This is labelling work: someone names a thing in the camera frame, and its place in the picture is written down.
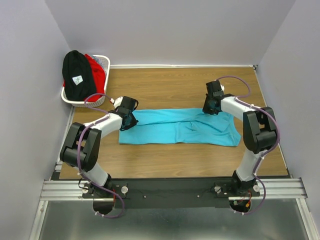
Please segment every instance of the wooden surface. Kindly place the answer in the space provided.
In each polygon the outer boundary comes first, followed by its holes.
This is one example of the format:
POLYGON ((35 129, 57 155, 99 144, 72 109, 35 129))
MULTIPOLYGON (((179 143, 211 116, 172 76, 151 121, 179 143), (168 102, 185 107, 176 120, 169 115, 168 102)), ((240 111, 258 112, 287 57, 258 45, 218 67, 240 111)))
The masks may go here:
MULTIPOLYGON (((214 79, 234 75, 245 79, 252 90, 248 103, 264 106, 264 100, 252 68, 144 68, 111 69, 107 94, 114 99, 129 96, 139 101, 138 109, 202 108, 206 84, 214 79)), ((246 86, 237 79, 221 80, 225 93, 243 95, 246 86)), ((111 110, 106 100, 100 108, 111 110)), ((74 122, 87 123, 103 113, 86 108, 75 110, 74 122)), ((235 119, 242 135, 242 123, 235 119)), ((113 178, 169 178, 231 176, 239 166, 245 145, 225 147, 211 144, 146 144, 118 143, 119 133, 101 140, 98 162, 113 178)), ((261 165, 260 176, 287 175, 279 148, 271 152, 261 165)), ((60 179, 77 179, 77 172, 63 164, 60 179)))

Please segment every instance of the metal frame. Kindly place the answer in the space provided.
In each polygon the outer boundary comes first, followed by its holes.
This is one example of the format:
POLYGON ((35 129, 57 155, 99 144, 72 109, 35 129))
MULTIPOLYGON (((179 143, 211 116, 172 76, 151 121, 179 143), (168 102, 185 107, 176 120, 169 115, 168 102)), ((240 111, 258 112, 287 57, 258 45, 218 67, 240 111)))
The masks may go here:
MULTIPOLYGON (((253 68, 254 73, 257 76, 254 66, 251 65, 250 67, 253 68)), ((72 106, 70 109, 70 114, 69 114, 68 122, 65 128, 64 136, 62 138, 61 147, 66 138, 69 127, 73 122, 74 114, 75 114, 75 107, 72 106)), ((281 151, 281 155, 282 155, 284 164, 287 167, 282 151, 281 151)), ((60 172, 61 168, 62 168, 62 161, 60 161, 60 157, 58 155, 54 171, 60 172)), ((266 199, 296 199, 309 240, 319 240, 320 237, 317 232, 316 225, 313 221, 313 217, 306 203, 306 198, 308 196, 302 180, 300 178, 263 178, 262 181, 266 187, 266 192, 267 192, 266 199)), ((258 185, 260 187, 261 196, 253 197, 253 199, 261 199, 264 194, 261 184, 258 183, 258 185)), ((113 201, 112 198, 100 198, 100 199, 83 198, 82 194, 83 194, 82 190, 78 187, 77 180, 44 181, 40 199, 39 199, 38 208, 36 211, 36 215, 35 215, 35 219, 33 222, 29 239, 30 240, 39 239, 42 226, 44 224, 46 210, 47 210, 49 201, 93 201, 93 200, 106 201, 106 202, 113 201)), ((229 200, 231 201, 239 200, 239 199, 242 199, 242 197, 229 197, 229 200)))

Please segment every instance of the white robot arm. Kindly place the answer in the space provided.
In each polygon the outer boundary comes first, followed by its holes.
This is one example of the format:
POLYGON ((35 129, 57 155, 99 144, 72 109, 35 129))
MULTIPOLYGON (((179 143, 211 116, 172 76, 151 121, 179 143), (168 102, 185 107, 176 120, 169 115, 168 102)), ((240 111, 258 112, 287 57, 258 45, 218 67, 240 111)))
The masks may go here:
POLYGON ((243 122, 243 141, 246 149, 240 166, 232 175, 232 191, 235 195, 247 192, 255 184, 256 172, 263 159, 262 154, 277 142, 279 133, 274 120, 269 117, 275 119, 274 112, 270 107, 252 109, 246 103, 241 104, 242 101, 237 97, 224 94, 223 86, 218 80, 208 82, 206 87, 208 93, 202 109, 204 113, 217 115, 219 112, 226 112, 243 122))
POLYGON ((113 106, 115 110, 108 112, 106 116, 85 124, 73 123, 65 138, 60 152, 60 159, 69 166, 78 169, 77 155, 80 155, 82 175, 97 185, 111 189, 111 176, 98 164, 100 140, 114 131, 124 131, 137 124, 133 111, 137 108, 138 101, 127 96, 117 98, 113 106), (82 131, 93 125, 84 134, 81 143, 81 151, 78 152, 78 142, 82 131))

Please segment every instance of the cyan cloth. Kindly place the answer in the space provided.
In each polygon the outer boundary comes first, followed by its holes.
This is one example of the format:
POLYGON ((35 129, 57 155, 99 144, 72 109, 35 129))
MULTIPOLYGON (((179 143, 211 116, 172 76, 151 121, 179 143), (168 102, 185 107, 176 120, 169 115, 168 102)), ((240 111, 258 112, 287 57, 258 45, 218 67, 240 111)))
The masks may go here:
POLYGON ((241 136, 226 112, 204 114, 201 108, 150 109, 133 112, 138 124, 119 132, 120 144, 215 144, 237 146, 241 136))

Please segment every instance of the white basket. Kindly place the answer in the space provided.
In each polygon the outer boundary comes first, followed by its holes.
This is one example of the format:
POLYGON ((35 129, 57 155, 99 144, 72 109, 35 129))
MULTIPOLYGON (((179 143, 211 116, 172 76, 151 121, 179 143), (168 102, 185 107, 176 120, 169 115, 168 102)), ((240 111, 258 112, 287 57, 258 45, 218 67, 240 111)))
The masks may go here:
MULTIPOLYGON (((104 93, 106 93, 107 91, 107 85, 108 85, 108 78, 109 78, 109 72, 110 72, 110 60, 109 58, 107 58, 106 56, 102 56, 102 55, 93 55, 96 58, 100 59, 101 63, 102 63, 102 67, 104 69, 104 73, 105 73, 105 82, 104 82, 104 93)), ((61 91, 61 98, 63 101, 65 101, 68 104, 71 104, 77 108, 86 108, 85 106, 85 102, 84 101, 70 101, 67 99, 66 93, 65 93, 65 87, 62 87, 62 91, 61 91)), ((98 107, 100 105, 102 105, 105 101, 105 96, 100 97, 97 101, 95 102, 88 102, 87 105, 91 106, 91 107, 98 107)))

